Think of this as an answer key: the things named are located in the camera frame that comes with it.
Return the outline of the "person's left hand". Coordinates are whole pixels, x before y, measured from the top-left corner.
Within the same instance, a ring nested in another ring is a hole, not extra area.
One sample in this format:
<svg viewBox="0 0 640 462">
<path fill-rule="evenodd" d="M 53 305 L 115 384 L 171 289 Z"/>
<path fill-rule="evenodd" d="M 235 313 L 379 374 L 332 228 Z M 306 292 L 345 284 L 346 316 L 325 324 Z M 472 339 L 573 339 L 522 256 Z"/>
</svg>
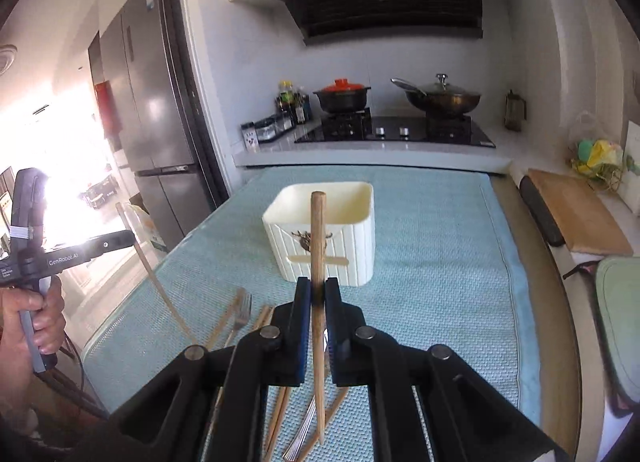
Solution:
<svg viewBox="0 0 640 462">
<path fill-rule="evenodd" d="M 62 284 L 51 279 L 47 295 L 24 289 L 2 289 L 1 413 L 13 422 L 28 416 L 32 348 L 55 354 L 64 341 Z"/>
</svg>

